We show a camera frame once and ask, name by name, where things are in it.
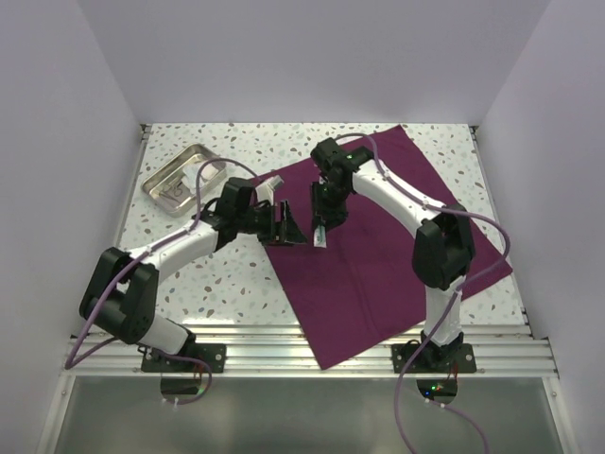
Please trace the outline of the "stainless steel tray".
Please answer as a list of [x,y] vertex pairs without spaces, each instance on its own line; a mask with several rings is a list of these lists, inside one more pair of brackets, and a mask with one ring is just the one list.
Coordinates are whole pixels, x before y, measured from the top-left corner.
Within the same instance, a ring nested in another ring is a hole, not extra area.
[[202,165],[211,161],[201,173],[202,195],[226,178],[226,164],[217,162],[217,158],[202,144],[191,144],[152,173],[141,184],[141,189],[164,213],[179,218],[197,203],[196,178]]

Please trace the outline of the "green white packet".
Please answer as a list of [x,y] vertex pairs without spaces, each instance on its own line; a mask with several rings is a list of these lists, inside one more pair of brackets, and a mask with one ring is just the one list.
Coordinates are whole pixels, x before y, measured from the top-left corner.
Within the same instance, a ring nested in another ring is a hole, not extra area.
[[326,231],[324,225],[318,225],[313,232],[313,245],[317,248],[325,249],[327,247]]

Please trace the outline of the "white blue sterile pouch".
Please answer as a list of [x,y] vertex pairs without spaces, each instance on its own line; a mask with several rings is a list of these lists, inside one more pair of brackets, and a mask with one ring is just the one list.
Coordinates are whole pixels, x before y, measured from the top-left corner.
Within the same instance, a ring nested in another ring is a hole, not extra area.
[[198,165],[186,165],[182,168],[181,182],[190,191],[194,191],[197,185],[199,185],[200,187],[203,187],[204,185],[203,177],[198,177],[198,172]]

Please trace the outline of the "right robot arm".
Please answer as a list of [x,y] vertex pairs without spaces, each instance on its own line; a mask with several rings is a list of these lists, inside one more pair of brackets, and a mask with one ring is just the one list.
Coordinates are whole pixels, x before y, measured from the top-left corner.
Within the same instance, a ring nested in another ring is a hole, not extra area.
[[377,145],[345,150],[333,138],[319,142],[311,159],[320,179],[311,185],[313,243],[348,217],[346,200],[358,194],[395,218],[413,237],[412,269],[425,289],[426,320],[418,346],[400,354],[403,370],[436,373],[453,366],[463,345],[461,287],[475,258],[470,220],[459,204],[445,205],[403,181],[377,156]]

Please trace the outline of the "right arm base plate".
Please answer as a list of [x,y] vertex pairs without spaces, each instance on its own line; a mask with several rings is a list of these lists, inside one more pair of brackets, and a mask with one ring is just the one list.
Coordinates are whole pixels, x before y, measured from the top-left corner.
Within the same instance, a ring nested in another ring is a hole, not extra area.
[[[396,343],[390,347],[393,372],[400,374],[406,363],[420,347],[417,340]],[[470,343],[454,342],[437,347],[429,343],[406,369],[412,374],[473,374],[477,372],[475,353]]]

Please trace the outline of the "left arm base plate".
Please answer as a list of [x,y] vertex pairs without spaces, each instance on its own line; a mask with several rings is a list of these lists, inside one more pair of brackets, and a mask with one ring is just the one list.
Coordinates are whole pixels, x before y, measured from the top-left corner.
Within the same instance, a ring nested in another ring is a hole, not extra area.
[[179,353],[167,354],[158,349],[139,348],[143,354],[141,371],[157,374],[188,374],[210,371],[221,374],[227,358],[227,348],[222,343],[190,343]]

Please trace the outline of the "purple cloth mat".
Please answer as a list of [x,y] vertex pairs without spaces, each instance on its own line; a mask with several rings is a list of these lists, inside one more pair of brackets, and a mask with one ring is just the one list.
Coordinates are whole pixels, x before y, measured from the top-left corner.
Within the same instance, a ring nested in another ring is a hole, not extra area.
[[[372,134],[379,157],[396,175],[446,204],[456,198],[401,126]],[[311,159],[263,175],[285,180],[277,191],[308,238],[296,246],[266,247],[268,260],[322,370],[352,358],[425,319],[423,283],[412,269],[414,240],[395,218],[358,195],[349,216],[314,247]]]

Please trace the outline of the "silver hemostat forceps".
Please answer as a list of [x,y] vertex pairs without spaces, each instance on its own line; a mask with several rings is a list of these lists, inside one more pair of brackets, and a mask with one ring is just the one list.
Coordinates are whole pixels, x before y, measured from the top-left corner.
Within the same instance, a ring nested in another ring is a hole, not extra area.
[[181,203],[188,197],[188,189],[182,182],[166,184],[160,190],[159,196],[175,203]]

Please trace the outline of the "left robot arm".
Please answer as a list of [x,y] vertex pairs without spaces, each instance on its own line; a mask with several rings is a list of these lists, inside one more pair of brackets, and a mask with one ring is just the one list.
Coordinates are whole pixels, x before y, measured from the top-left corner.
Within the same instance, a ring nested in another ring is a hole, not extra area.
[[175,371],[197,358],[193,335],[156,311],[158,286],[191,262],[223,249],[241,235],[266,246],[303,244],[305,235],[287,201],[276,202],[279,176],[255,185],[231,177],[218,198],[176,232],[132,251],[109,248],[100,257],[79,307],[87,326],[97,326],[125,344],[163,352]]

